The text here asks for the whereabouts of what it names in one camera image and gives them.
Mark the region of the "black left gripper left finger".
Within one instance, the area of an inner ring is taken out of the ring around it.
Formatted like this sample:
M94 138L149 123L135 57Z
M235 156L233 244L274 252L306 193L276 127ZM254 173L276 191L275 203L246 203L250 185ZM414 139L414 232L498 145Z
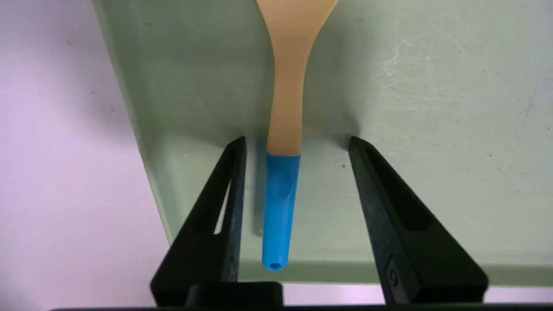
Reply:
M227 144L150 283L156 305L184 306L194 285L238 278L247 144Z

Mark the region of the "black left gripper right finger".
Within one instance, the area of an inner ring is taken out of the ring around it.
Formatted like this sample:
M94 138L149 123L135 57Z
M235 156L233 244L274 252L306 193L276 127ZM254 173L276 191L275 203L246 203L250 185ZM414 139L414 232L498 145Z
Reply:
M348 154L385 302L482 303L484 270L375 146L352 136Z

